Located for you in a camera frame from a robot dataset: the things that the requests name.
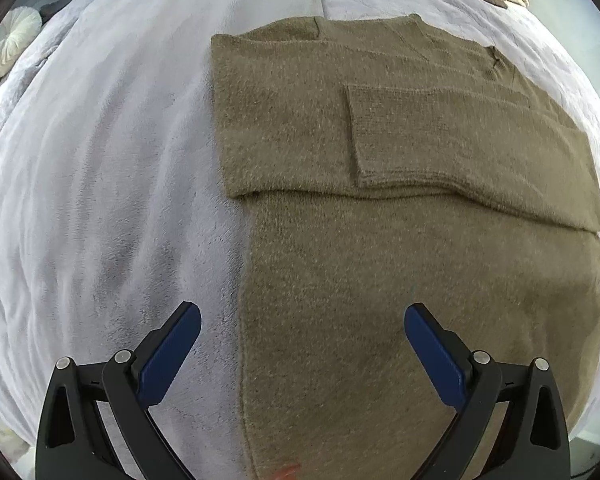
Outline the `olive brown knit sweater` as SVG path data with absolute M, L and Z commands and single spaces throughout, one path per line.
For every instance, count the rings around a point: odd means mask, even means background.
M 211 65 L 223 185 L 248 214 L 252 478 L 414 474 L 451 418 L 404 336 L 414 302 L 498 359 L 547 359 L 578 420 L 600 352 L 600 185 L 556 101 L 414 14 L 216 35 Z

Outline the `light grey plush bed blanket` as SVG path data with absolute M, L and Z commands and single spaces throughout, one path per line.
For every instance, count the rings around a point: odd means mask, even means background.
M 600 98 L 526 9 L 483 0 L 74 0 L 66 36 L 0 93 L 0 413 L 34 442 L 57 359 L 138 344 L 182 301 L 202 332 L 155 411 L 201 479 L 254 479 L 240 414 L 245 206 L 225 192 L 211 40 L 288 18 L 417 15 L 497 48 L 590 142 Z

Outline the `round white pleated cushion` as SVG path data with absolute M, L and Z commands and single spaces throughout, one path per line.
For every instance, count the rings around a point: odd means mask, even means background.
M 0 23 L 0 79 L 14 66 L 42 29 L 40 12 L 30 6 L 9 10 Z

